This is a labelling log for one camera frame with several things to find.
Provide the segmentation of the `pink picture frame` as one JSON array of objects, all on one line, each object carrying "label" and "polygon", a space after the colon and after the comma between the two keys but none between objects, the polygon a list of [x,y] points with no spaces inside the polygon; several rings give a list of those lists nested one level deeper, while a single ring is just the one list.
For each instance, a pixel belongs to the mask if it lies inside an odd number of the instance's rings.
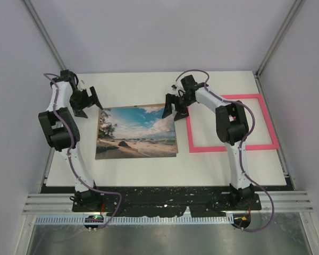
[{"label": "pink picture frame", "polygon": [[[271,138],[270,144],[247,144],[247,151],[258,151],[258,150],[277,150],[279,149],[279,142],[276,136],[270,115],[268,113],[266,104],[264,102],[263,96],[259,93],[253,94],[234,94],[234,95],[223,95],[226,99],[257,99],[260,105],[263,118],[265,120],[265,124],[268,130],[268,133]],[[186,118],[186,127],[187,127],[187,136],[188,136],[188,145],[190,153],[205,153],[205,152],[224,152],[226,151],[225,146],[211,146],[211,147],[195,147],[194,146],[194,138],[192,135],[192,127],[190,116]]]}]

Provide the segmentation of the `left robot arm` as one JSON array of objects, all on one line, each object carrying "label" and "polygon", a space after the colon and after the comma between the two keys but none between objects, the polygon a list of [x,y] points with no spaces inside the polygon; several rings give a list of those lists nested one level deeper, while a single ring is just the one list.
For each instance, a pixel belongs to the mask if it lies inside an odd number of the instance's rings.
[{"label": "left robot arm", "polygon": [[74,176],[75,192],[70,197],[73,210],[98,211],[103,198],[96,192],[96,183],[83,161],[80,131],[74,118],[87,118],[85,108],[103,107],[94,87],[89,88],[90,95],[86,89],[78,88],[78,76],[72,71],[63,70],[60,75],[46,73],[45,77],[50,80],[52,97],[46,111],[38,114],[38,119],[48,145],[61,154]]}]

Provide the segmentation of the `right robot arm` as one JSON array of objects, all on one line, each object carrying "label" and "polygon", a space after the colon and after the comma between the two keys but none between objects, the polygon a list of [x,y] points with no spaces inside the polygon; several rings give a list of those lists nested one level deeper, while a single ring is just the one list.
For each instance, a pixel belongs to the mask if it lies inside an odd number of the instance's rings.
[{"label": "right robot arm", "polygon": [[165,96],[162,118],[172,115],[173,111],[176,112],[175,121],[187,118],[188,107],[194,103],[214,113],[216,134],[226,147],[231,171],[229,204],[235,209],[244,208],[255,196],[246,158],[246,139],[254,129],[248,125],[247,106],[212,92],[206,82],[197,83],[192,75],[182,78],[181,86],[173,84],[172,90],[173,93]]}]

